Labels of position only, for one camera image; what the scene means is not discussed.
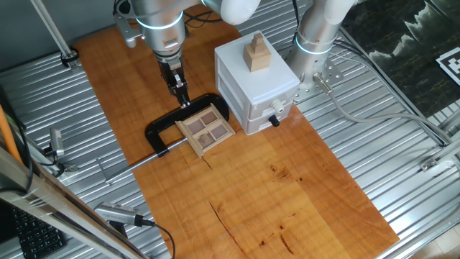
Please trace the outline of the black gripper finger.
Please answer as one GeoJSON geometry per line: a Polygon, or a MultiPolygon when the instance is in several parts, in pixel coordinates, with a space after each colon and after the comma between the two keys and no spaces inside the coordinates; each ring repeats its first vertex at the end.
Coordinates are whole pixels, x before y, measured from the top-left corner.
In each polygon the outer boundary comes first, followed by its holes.
{"type": "Polygon", "coordinates": [[[190,105],[187,86],[176,88],[176,97],[181,108],[186,108],[190,105]]]}
{"type": "Polygon", "coordinates": [[[179,103],[179,106],[182,106],[182,94],[181,92],[176,88],[176,87],[169,87],[168,88],[169,92],[171,95],[173,95],[178,103],[179,103]]]}

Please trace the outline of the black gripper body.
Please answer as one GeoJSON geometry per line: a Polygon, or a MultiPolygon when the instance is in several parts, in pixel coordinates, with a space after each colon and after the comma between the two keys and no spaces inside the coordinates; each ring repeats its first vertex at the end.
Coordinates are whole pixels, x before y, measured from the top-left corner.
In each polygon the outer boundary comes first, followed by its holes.
{"type": "Polygon", "coordinates": [[[186,85],[181,58],[158,61],[161,76],[168,88],[180,88],[186,85]]]}

